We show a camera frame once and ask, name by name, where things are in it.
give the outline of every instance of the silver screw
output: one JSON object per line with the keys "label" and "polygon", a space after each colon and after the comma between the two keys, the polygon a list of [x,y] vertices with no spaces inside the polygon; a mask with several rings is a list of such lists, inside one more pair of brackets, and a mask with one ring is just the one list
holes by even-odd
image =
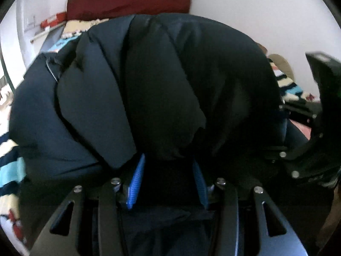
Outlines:
{"label": "silver screw", "polygon": [[297,170],[294,170],[292,173],[291,173],[291,177],[292,178],[298,178],[299,177],[299,172]]}
{"label": "silver screw", "polygon": [[79,192],[81,192],[81,191],[82,191],[82,186],[80,186],[80,185],[75,186],[75,187],[73,188],[73,192],[74,192],[74,193],[79,193]]}
{"label": "silver screw", "polygon": [[262,194],[263,191],[264,191],[264,189],[262,187],[260,187],[260,186],[254,187],[253,190],[254,190],[255,193],[258,193],[258,194]]}
{"label": "silver screw", "polygon": [[217,184],[221,186],[225,186],[226,180],[224,178],[217,178]]}
{"label": "silver screw", "polygon": [[279,156],[281,158],[285,158],[286,157],[286,152],[284,152],[284,151],[280,152]]}
{"label": "silver screw", "polygon": [[121,179],[117,178],[117,177],[112,178],[111,179],[111,184],[114,185],[114,186],[117,186],[117,185],[121,184]]}

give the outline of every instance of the white wall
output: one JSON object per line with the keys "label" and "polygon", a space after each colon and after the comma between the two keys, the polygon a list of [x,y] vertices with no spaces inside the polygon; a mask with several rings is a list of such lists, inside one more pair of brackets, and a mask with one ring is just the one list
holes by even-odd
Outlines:
{"label": "white wall", "polygon": [[2,54],[15,88],[23,80],[23,75],[26,72],[18,39],[16,8],[15,1],[0,23]]}
{"label": "white wall", "polygon": [[[22,18],[39,23],[66,10],[67,0],[23,0]],[[306,51],[341,60],[341,30],[322,0],[192,0],[191,13],[230,25],[286,58],[296,82],[318,94]]]}

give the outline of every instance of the triangular cutout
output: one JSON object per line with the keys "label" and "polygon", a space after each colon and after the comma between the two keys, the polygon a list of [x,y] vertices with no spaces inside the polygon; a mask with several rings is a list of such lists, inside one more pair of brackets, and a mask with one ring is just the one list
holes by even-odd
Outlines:
{"label": "triangular cutout", "polygon": [[286,229],[266,202],[263,203],[263,208],[269,237],[285,235]]}
{"label": "triangular cutout", "polygon": [[69,202],[65,209],[60,213],[50,228],[51,234],[61,236],[69,235],[73,206],[74,202]]}

